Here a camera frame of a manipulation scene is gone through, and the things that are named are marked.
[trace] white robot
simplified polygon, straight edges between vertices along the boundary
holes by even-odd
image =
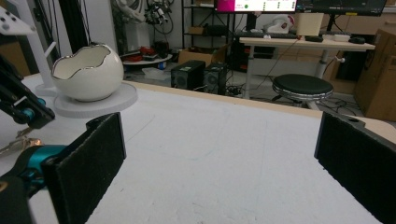
[[[276,15],[271,24],[264,26],[267,33],[287,34],[294,25],[294,18],[290,15]]]
[[[146,0],[115,0],[117,7],[124,15],[126,21],[131,20],[125,26],[128,38],[128,50],[136,50],[140,47],[150,46],[149,24],[163,24],[168,21],[165,12],[169,6],[163,0],[153,0],[145,9]]]

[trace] white table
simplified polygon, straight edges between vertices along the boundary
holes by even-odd
[[[347,50],[347,51],[366,51],[367,49],[374,49],[374,45],[370,44],[352,44],[349,42],[336,42],[333,40],[324,39],[323,42],[309,42],[303,39],[264,39],[264,38],[251,38],[241,37],[239,42],[250,46],[250,53],[247,62],[247,80],[244,92],[244,98],[249,98],[250,92],[250,79],[252,76],[252,69],[254,66],[254,48],[255,47],[274,47],[274,48],[298,48],[298,49],[322,49],[321,59],[318,62],[315,72],[316,77],[323,77],[326,69],[329,51],[330,50]]]
[[[314,158],[320,111],[134,85],[121,111],[127,159],[88,223],[379,223]],[[29,136],[68,145],[88,120],[57,116]],[[2,147],[24,126],[0,122]],[[392,126],[366,122],[396,142]],[[56,223],[45,190],[30,205],[37,223]]]

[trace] round stool seat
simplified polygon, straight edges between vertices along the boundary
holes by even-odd
[[[332,84],[318,77],[287,74],[274,78],[273,89],[279,95],[297,101],[315,101],[332,95]]]

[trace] electronic device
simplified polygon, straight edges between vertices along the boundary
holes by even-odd
[[[321,43],[321,42],[323,42],[323,37],[315,36],[315,35],[308,35],[305,37],[305,41]]]
[[[364,44],[366,43],[366,39],[364,39],[364,37],[361,36],[356,36],[356,37],[352,37],[348,40],[349,43],[352,44]]]
[[[190,90],[204,90],[205,62],[190,60],[171,69],[171,87]]]
[[[294,13],[297,0],[217,0],[215,10],[218,13]]]
[[[227,67],[224,63],[212,63],[204,71],[204,92],[225,95]]]
[[[276,38],[276,39],[297,39],[296,34],[281,34],[281,33],[268,33],[268,32],[250,32],[250,31],[238,31],[235,34],[236,37],[252,37],[252,38]]]
[[[298,0],[296,11],[348,16],[380,16],[387,0]]]
[[[287,34],[294,26],[294,18],[291,15],[280,14],[273,17],[271,23],[264,26],[268,33]]]

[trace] computer monitor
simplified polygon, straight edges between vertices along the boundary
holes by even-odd
[[[298,0],[296,10],[333,15],[380,16],[387,0]]]
[[[262,12],[273,14],[294,13],[297,0],[217,0],[218,13]]]

